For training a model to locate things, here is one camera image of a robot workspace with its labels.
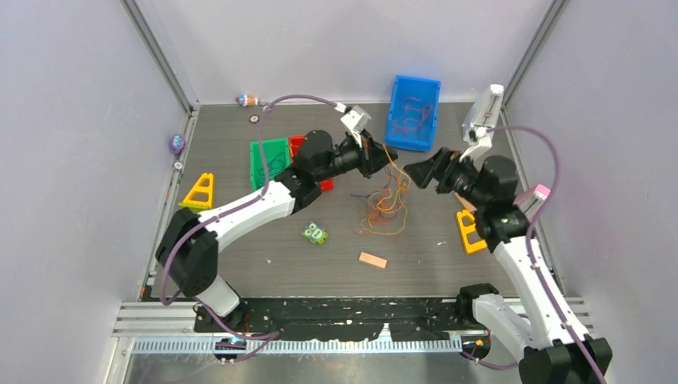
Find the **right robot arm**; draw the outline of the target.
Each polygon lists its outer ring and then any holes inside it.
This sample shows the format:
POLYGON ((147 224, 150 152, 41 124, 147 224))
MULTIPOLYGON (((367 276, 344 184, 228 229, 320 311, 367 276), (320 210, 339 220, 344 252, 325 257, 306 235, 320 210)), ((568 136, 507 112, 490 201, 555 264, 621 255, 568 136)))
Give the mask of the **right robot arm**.
POLYGON ((612 359, 559 291, 533 237, 534 224, 515 204, 518 177, 512 160, 487 157, 481 168, 442 148, 404 167, 417 187, 435 180, 438 194, 456 193, 475 208, 476 231, 506 271, 524 308, 520 316, 487 284, 461 288, 457 320, 484 326, 509 351, 523 383, 603 383, 612 359))

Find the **wooden block near right arm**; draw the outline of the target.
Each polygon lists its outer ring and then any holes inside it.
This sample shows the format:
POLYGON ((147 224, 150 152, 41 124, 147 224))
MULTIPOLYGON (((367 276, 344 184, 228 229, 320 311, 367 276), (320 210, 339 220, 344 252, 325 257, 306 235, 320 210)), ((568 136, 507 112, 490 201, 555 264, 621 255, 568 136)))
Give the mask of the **wooden block near right arm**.
POLYGON ((470 213, 476 211, 476 207, 465 198, 462 198, 458 193, 455 193, 454 196, 465 210, 467 210, 470 213))

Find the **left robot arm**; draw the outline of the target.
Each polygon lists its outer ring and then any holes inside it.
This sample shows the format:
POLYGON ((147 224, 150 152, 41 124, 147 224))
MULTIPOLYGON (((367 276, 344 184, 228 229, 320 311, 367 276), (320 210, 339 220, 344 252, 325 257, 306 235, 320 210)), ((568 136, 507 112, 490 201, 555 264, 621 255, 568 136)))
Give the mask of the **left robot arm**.
POLYGON ((347 134, 339 144, 326 131, 310 131, 293 162, 262 188, 216 209, 175 212, 155 257, 181 294, 207 305, 224 330, 238 330, 245 310, 240 296, 218 273, 219 253, 260 226, 309 206, 321 196, 324 180, 351 170, 370 178, 397 157, 395 148, 376 142, 367 130, 347 134))

